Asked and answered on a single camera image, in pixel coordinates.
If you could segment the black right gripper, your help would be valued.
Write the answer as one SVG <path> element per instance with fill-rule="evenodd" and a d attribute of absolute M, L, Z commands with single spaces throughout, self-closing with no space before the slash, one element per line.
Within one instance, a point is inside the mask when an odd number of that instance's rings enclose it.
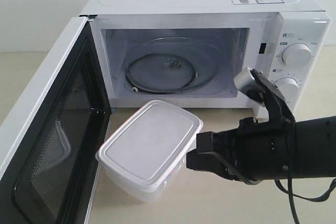
<path fill-rule="evenodd" d="M 262 123 L 245 118 L 236 129 L 198 133 L 196 150 L 186 154 L 186 167 L 227 176 L 224 162 L 239 181 L 248 185 L 286 179 L 288 171 L 283 167 L 290 166 L 288 142 L 292 133 L 292 122 L 285 118 Z"/>

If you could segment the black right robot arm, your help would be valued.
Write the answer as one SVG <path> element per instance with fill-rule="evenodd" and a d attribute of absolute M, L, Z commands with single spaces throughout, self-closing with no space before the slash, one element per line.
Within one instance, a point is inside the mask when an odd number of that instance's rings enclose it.
<path fill-rule="evenodd" d="M 203 132 L 186 154 L 186 167 L 257 185 L 263 180 L 335 176 L 335 117 L 258 122 L 249 117 L 236 129 Z"/>

